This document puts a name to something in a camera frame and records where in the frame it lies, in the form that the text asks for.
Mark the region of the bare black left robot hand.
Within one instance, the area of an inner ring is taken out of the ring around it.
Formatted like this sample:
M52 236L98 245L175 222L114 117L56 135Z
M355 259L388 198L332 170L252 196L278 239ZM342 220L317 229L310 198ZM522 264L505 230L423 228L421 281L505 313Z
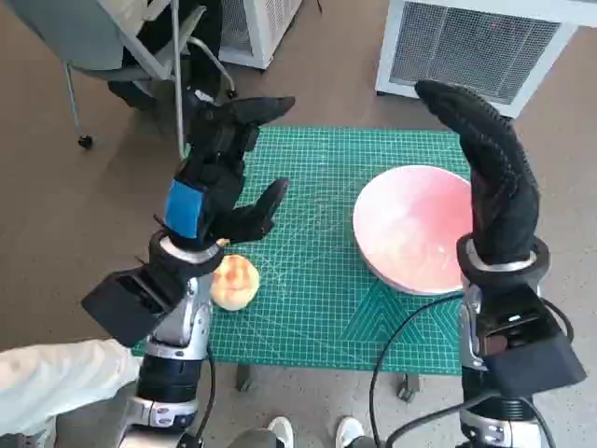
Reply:
M243 192L244 155L260 127L287 113L293 96L235 99L197 105L187 141L190 151L177 169L164 209L164 229L182 249L201 249L220 239L232 244L262 239L273 227L289 179L274 180L255 203L238 207Z

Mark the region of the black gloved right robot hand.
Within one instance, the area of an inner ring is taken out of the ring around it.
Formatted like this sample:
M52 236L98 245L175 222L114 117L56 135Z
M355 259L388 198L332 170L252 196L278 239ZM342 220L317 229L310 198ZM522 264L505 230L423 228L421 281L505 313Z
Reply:
M414 89L428 111L459 135L471 171L472 240L478 256L487 265L526 261L540 195L514 128L464 87L419 80Z

